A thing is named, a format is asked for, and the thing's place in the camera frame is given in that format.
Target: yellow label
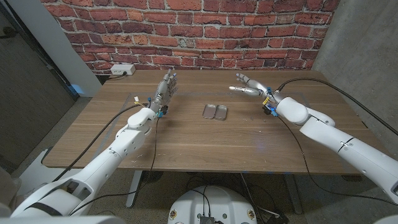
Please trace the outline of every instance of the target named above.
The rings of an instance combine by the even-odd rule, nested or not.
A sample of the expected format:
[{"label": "yellow label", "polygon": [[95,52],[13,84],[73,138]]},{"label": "yellow label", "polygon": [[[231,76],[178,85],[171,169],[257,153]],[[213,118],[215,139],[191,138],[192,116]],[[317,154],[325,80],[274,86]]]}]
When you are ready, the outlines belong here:
[{"label": "yellow label", "polygon": [[265,105],[268,102],[269,98],[267,97],[266,100],[264,100],[264,102],[262,102],[263,105]]}]

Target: table leg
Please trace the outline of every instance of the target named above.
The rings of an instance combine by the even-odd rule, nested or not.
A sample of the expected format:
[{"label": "table leg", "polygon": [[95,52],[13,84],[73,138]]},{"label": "table leg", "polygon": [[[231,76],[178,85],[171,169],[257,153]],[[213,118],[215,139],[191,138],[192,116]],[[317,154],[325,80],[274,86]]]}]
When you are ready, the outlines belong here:
[{"label": "table leg", "polygon": [[[134,171],[134,176],[132,177],[131,185],[130,185],[130,190],[129,192],[133,192],[138,189],[139,182],[141,180],[141,174],[142,170],[136,170]],[[137,193],[129,194],[127,196],[127,202],[126,202],[126,207],[131,208],[134,205],[134,201],[136,199]]]},{"label": "table leg", "polygon": [[294,213],[302,214],[303,208],[301,206],[299,192],[297,190],[297,185],[296,185],[296,181],[294,179],[294,175],[293,174],[285,174],[284,177],[285,177],[285,181],[286,181],[287,190],[289,191],[290,200],[292,201]]}]

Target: wooden table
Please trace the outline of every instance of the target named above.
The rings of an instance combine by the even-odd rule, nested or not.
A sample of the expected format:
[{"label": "wooden table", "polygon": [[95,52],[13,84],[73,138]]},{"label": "wooden table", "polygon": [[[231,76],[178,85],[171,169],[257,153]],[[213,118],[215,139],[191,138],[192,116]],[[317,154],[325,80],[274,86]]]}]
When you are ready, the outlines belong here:
[{"label": "wooden table", "polygon": [[[169,113],[158,125],[157,152],[153,170],[202,172],[257,172],[273,174],[307,173],[304,159],[292,134],[277,118],[265,115],[262,99],[232,92],[229,86],[242,86],[236,81],[236,71],[179,70],[178,92],[169,104]],[[44,159],[49,167],[69,165],[103,126],[119,111],[134,104],[138,96],[142,103],[153,97],[165,70],[139,70],[133,76],[107,81],[73,122],[59,142]],[[311,77],[325,80],[314,71],[242,71],[275,90],[291,78]],[[356,136],[365,143],[389,154],[372,132],[362,123],[344,99],[321,83],[300,81],[283,89],[309,108],[332,117],[336,127]],[[206,104],[225,105],[225,121],[202,117]],[[122,114],[98,138],[91,149],[76,163],[84,167],[106,149],[116,132],[130,115],[140,108]],[[359,172],[332,150],[300,133],[300,127],[287,122],[302,145],[308,167],[313,174],[358,174]],[[122,161],[119,168],[136,170],[130,192],[137,190],[142,170],[149,170],[155,149],[155,132],[146,143]],[[296,213],[302,213],[293,175],[285,175],[287,188]],[[134,203],[129,195],[126,206]]]}]

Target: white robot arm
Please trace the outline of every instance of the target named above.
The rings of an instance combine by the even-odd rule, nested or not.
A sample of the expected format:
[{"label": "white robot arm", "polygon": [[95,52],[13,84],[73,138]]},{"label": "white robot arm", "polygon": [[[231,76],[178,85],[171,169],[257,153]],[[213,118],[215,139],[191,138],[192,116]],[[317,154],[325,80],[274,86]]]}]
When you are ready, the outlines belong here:
[{"label": "white robot arm", "polygon": [[[243,74],[237,74],[237,76],[240,81],[250,80]],[[302,126],[301,133],[335,151],[383,189],[395,203],[398,203],[398,161],[336,129],[335,122],[329,116],[307,108],[290,97],[284,98],[280,93],[273,95],[269,90],[264,92],[263,89],[257,89],[250,83],[247,85],[250,88],[231,86],[229,89],[242,91],[248,95],[259,95],[264,99],[271,100],[276,105],[275,111],[278,115],[291,123]]]},{"label": "white robot arm", "polygon": [[132,115],[109,147],[79,173],[49,183],[34,192],[16,208],[11,218],[87,214],[91,204],[78,208],[93,200],[121,161],[143,145],[150,133],[150,125],[161,116],[160,109],[167,106],[177,91],[176,83],[175,74],[172,75],[169,70],[159,83],[150,107],[142,108]]}]

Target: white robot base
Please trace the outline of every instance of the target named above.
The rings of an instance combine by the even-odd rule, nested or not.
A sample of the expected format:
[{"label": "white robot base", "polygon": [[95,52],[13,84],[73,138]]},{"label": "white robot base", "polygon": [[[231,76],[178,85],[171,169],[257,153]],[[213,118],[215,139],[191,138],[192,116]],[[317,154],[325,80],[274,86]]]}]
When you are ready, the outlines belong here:
[{"label": "white robot base", "polygon": [[[208,202],[201,194],[204,189]],[[201,186],[194,190],[188,191],[174,202],[170,209],[168,224],[202,224],[210,221],[224,224],[257,223],[252,205],[235,191],[215,185]]]}]

